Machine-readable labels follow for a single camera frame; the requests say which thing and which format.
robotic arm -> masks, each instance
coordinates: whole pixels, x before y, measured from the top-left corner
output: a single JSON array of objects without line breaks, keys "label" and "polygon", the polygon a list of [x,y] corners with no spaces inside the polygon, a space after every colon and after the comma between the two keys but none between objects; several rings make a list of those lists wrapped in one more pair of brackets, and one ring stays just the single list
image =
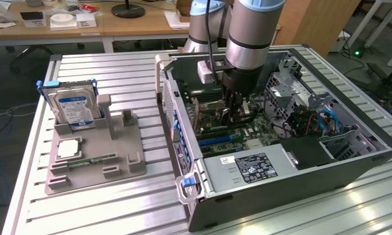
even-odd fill
[{"label": "robotic arm", "polygon": [[228,107],[222,113],[225,125],[250,122],[256,117],[257,111],[249,104],[249,94],[257,85],[284,2],[285,0],[234,0],[230,10],[222,2],[212,1],[208,15],[210,32],[205,30],[204,20],[206,2],[194,0],[192,3],[185,52],[208,51],[208,33],[213,48],[217,38],[228,36],[225,60],[210,63],[217,74],[212,74],[206,61],[197,63],[202,83],[213,82],[213,76],[220,78],[222,99]]}]

hard drive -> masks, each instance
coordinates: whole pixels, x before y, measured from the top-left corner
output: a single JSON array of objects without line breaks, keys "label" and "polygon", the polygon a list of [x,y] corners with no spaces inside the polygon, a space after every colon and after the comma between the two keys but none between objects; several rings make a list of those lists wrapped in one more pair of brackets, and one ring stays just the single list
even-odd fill
[{"label": "hard drive", "polygon": [[57,124],[67,123],[73,131],[94,127],[94,119],[101,118],[97,106],[95,81],[49,81],[37,90],[43,95],[53,111]]}]

white sticker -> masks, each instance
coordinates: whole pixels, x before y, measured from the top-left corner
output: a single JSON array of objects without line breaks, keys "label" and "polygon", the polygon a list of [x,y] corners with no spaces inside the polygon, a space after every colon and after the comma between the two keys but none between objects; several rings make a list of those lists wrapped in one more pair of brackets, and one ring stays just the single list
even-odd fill
[{"label": "white sticker", "polygon": [[15,24],[13,22],[10,23],[0,23],[0,28],[6,28],[6,27],[10,27],[10,26],[14,26]]},{"label": "white sticker", "polygon": [[83,126],[93,122],[91,111],[85,107],[85,96],[61,98],[58,100],[66,122],[73,126]]},{"label": "white sticker", "polygon": [[81,33],[81,36],[99,36],[99,33]]},{"label": "white sticker", "polygon": [[62,141],[58,145],[58,156],[61,158],[67,158],[75,155],[78,152],[78,141],[77,140],[67,140]]},{"label": "white sticker", "polygon": [[81,27],[87,27],[87,26],[90,26],[90,24],[89,24],[87,21],[78,21],[78,23],[79,23],[79,26],[81,26]]},{"label": "white sticker", "polygon": [[34,24],[34,27],[43,27],[43,26],[46,26],[45,21],[42,19],[39,19],[39,20],[30,20],[30,23]]},{"label": "white sticker", "polygon": [[234,157],[233,156],[229,156],[229,157],[222,157],[220,158],[221,159],[221,163],[222,165],[225,164],[229,164],[229,163],[233,163],[234,162]]}]

barcode sticker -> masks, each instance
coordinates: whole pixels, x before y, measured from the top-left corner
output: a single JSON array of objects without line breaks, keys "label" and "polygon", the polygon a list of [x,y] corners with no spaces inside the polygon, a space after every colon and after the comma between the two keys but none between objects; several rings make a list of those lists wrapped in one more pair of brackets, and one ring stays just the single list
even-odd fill
[{"label": "barcode sticker", "polygon": [[222,157],[220,158],[221,159],[221,163],[222,165],[225,164],[229,164],[229,163],[233,163],[234,162],[234,157],[233,156],[229,156],[229,157]]}]

desk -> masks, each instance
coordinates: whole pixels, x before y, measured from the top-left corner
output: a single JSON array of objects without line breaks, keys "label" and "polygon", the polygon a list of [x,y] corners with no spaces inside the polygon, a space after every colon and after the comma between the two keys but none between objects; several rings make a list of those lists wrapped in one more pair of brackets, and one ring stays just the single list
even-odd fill
[{"label": "desk", "polygon": [[[392,116],[309,48],[293,48],[346,98],[392,136]],[[50,61],[45,81],[98,80],[111,94],[110,111],[133,109],[142,137],[146,174],[47,196],[43,193],[54,116],[39,98],[5,218],[3,235],[151,234],[189,235],[154,97],[154,56],[170,51],[65,55]],[[304,82],[320,83],[306,70]],[[392,159],[348,186],[194,233],[392,234]]]},{"label": "desk", "polygon": [[[14,14],[17,25],[0,29],[0,46],[43,45],[58,43],[102,42],[105,53],[113,52],[111,42],[118,40],[186,38],[188,30],[171,30],[163,18],[163,10],[142,5],[145,15],[137,19],[115,17],[111,6],[114,2],[95,3],[101,15],[95,16],[97,27],[50,31],[47,27],[25,28],[19,12],[42,11],[50,7],[27,7],[25,2],[13,2],[9,11]],[[155,7],[173,9],[171,3],[145,3]]]}]

